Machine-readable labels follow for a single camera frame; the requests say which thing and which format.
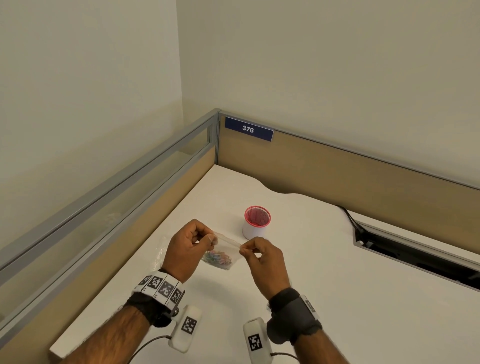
hand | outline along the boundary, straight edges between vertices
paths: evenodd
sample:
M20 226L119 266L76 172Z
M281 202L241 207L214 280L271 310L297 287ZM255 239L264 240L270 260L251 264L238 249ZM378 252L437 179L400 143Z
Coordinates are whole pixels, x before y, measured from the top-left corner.
M185 283L192 276L204 253L214 248L216 241L217 238L210 228L193 219L173 235L162 268Z
M283 253L268 240L253 238L240 247L240 254L247 260L253 281L266 299L290 287Z

white wall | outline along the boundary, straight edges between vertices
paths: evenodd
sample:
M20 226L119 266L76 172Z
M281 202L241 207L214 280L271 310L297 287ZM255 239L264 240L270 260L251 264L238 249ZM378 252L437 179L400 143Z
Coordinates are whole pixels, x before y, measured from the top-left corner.
M0 2L0 247L183 127L174 0Z
M183 111L480 186L480 2L178 0Z

cubicle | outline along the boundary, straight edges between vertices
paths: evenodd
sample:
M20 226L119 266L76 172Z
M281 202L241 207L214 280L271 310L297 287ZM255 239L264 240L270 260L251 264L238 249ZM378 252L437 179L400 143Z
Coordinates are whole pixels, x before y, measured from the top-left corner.
M273 137L227 128L226 120ZM272 191L447 243L470 258L452 256L480 267L474 186L215 109L0 251L0 290L11 298L3 304L0 362L47 362L52 343L215 164Z

beige fabric panel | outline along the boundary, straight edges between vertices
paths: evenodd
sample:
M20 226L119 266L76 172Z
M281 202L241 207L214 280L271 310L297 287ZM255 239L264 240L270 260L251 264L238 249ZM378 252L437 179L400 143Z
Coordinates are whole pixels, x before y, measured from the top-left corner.
M289 134L226 129L220 166L480 254L480 191Z
M48 349L213 166L212 148L0 350L0 363L46 364ZM50 357L50 362L58 362Z

wristband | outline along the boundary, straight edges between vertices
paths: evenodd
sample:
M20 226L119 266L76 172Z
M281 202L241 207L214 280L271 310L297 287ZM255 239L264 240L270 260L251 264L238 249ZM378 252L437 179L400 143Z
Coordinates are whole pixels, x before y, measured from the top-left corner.
M322 329L318 314L304 295L287 288L269 301L272 318L267 322L267 334L275 344L290 341L293 345L298 336L312 335Z
M151 272L133 289L125 306L136 307L155 327L171 322L172 312L180 303L185 290L178 279L165 271Z

